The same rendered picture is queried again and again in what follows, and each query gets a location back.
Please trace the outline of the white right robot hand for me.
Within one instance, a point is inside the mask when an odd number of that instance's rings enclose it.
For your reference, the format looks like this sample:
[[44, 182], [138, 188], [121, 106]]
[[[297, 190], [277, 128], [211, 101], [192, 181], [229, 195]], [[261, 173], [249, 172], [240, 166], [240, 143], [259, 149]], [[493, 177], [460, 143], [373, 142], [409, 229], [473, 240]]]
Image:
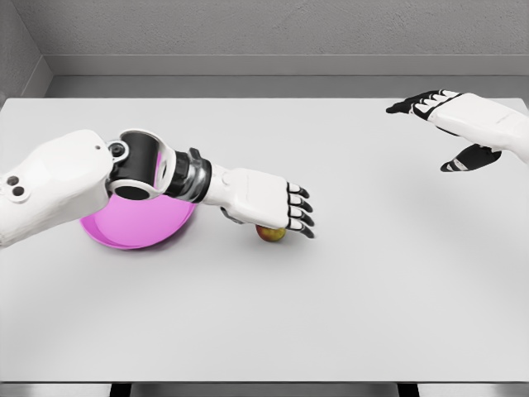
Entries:
[[419, 117], [437, 129], [471, 143], [441, 166], [444, 173], [473, 171], [497, 161], [507, 150], [493, 148], [498, 136], [494, 125], [512, 111], [516, 110], [474, 93], [446, 89], [419, 93], [386, 109], [388, 114]]

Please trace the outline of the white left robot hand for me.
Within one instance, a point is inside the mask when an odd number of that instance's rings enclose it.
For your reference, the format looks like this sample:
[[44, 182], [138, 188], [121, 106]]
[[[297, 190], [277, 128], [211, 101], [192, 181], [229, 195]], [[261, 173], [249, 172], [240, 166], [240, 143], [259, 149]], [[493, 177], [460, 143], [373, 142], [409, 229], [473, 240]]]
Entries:
[[232, 221], [315, 237], [315, 222], [310, 216], [313, 208], [305, 188], [283, 177], [247, 169], [225, 172], [222, 187], [219, 207]]

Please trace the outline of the red yellow apple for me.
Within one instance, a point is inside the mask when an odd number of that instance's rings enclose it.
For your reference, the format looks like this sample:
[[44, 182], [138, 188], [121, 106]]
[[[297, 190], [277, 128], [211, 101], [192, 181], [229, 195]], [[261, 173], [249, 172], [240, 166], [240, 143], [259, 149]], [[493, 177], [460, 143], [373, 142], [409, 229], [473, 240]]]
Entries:
[[286, 229], [283, 227], [274, 229], [256, 225], [255, 230], [258, 236], [265, 242], [279, 242], [286, 235]]

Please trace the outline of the pink plate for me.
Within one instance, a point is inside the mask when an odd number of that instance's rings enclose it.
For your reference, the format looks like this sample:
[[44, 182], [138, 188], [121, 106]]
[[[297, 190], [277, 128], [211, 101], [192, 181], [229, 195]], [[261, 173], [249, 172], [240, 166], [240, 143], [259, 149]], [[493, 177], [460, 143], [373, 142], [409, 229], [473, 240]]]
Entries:
[[112, 196], [100, 211], [80, 219], [84, 231], [111, 248], [135, 250], [172, 237], [193, 214], [196, 205], [161, 195], [145, 201]]

